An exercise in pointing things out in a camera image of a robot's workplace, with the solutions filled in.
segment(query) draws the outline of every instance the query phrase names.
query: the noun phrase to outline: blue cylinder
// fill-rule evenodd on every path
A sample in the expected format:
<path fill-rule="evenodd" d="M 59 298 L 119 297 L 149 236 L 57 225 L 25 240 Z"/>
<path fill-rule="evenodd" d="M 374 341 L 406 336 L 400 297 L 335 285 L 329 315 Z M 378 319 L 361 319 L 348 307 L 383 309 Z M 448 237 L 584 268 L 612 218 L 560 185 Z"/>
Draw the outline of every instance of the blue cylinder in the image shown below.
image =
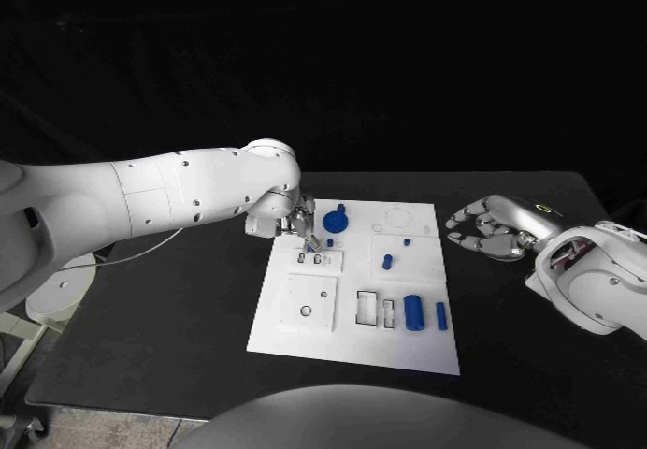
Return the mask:
<path fill-rule="evenodd" d="M 404 297 L 404 317 L 406 317 L 406 329 L 423 330 L 425 318 L 422 316 L 422 300 L 417 295 L 407 295 Z"/>
<path fill-rule="evenodd" d="M 337 206 L 337 210 L 328 212 L 322 218 L 322 227 L 327 232 L 337 234 L 347 228 L 345 207 L 342 204 Z"/>
<path fill-rule="evenodd" d="M 445 316 L 445 303 L 435 303 L 435 314 L 437 315 L 437 328 L 448 330 L 448 318 Z"/>
<path fill-rule="evenodd" d="M 381 263 L 381 268 L 383 269 L 390 269 L 390 262 L 393 261 L 393 256 L 390 254 L 387 254 L 384 256 L 384 262 Z"/>

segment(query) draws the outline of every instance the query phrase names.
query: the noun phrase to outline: black table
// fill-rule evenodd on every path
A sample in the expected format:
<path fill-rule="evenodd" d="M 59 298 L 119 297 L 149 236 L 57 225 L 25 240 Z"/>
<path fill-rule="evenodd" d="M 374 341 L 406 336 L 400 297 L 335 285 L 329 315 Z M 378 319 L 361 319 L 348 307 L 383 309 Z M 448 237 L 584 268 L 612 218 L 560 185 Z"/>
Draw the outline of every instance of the black table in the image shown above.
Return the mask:
<path fill-rule="evenodd" d="M 543 202 L 577 224 L 605 218 L 573 173 L 303 173 L 302 188 L 319 198 L 432 203 L 440 226 L 492 193 Z M 239 217 L 99 270 L 28 403 L 208 419 L 289 388 L 371 384 L 456 398 L 593 447 L 639 447 L 647 343 L 625 329 L 596 336 L 560 316 L 522 284 L 531 257 L 495 262 L 439 233 L 459 377 L 244 351 L 272 240 L 247 237 Z M 165 235 L 119 242 L 110 259 Z"/>

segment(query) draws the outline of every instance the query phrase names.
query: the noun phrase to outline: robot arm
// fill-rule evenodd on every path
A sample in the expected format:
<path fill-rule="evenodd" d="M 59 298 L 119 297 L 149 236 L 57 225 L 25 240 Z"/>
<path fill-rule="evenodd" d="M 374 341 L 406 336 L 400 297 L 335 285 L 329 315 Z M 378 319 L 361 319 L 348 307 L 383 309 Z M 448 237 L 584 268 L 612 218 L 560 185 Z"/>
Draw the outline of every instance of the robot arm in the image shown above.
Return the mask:
<path fill-rule="evenodd" d="M 525 285 L 563 316 L 595 334 L 626 326 L 647 340 L 647 245 L 639 241 L 647 236 L 608 222 L 569 229 L 554 210 L 510 196 L 471 203 L 446 227 L 469 217 L 484 237 L 449 233 L 448 239 L 504 261 L 533 249 L 534 271 Z"/>
<path fill-rule="evenodd" d="M 18 166 L 0 161 L 0 311 L 79 255 L 243 212 L 247 234 L 299 234 L 318 251 L 308 225 L 314 201 L 301 195 L 299 176 L 292 149 L 270 139 L 240 149 L 112 163 Z M 34 228 L 25 209 L 37 218 Z"/>

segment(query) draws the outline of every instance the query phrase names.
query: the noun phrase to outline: robotic hand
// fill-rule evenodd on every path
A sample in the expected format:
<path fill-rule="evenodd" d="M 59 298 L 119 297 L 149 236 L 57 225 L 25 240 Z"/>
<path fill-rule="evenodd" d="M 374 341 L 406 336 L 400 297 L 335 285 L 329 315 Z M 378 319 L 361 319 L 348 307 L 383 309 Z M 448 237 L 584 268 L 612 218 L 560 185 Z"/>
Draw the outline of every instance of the robotic hand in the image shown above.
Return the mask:
<path fill-rule="evenodd" d="M 115 241 L 243 212 L 249 235 L 296 234 L 303 249 L 318 252 L 314 200 L 299 191 L 299 177 L 293 150 L 272 139 L 240 149 L 97 164 L 18 166 L 0 161 L 0 311 L 77 256 Z"/>
<path fill-rule="evenodd" d="M 535 253 L 525 285 L 583 329 L 605 335 L 626 326 L 647 340 L 647 236 L 609 222 L 569 228 L 543 204 L 491 195 L 465 206 L 446 228 L 475 217 L 482 237 L 448 239 L 502 261 Z"/>

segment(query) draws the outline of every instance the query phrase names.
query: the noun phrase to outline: white board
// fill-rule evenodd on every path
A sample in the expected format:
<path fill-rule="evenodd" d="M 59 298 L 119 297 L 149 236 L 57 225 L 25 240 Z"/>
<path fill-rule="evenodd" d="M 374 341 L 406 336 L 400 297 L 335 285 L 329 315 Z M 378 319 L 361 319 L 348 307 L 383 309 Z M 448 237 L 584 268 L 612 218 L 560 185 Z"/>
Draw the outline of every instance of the white board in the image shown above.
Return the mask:
<path fill-rule="evenodd" d="M 315 236 L 322 245 L 332 239 L 332 247 L 325 248 L 318 264 L 314 254 L 299 263 L 302 239 L 275 238 L 246 350 L 458 375 L 433 206 L 329 199 L 315 203 Z M 339 203 L 348 226 L 339 234 L 329 234 L 322 217 Z M 390 270 L 381 268 L 384 253 L 393 255 Z M 325 301 L 331 280 L 334 301 Z M 377 300 L 367 301 L 371 295 L 358 292 L 374 293 Z M 406 330 L 406 295 L 417 295 L 423 303 L 426 326 L 417 332 Z M 446 331 L 437 329 L 436 302 L 445 304 Z M 374 304 L 374 310 L 361 310 L 361 314 L 373 323 L 374 312 L 376 326 L 357 324 L 358 304 Z"/>

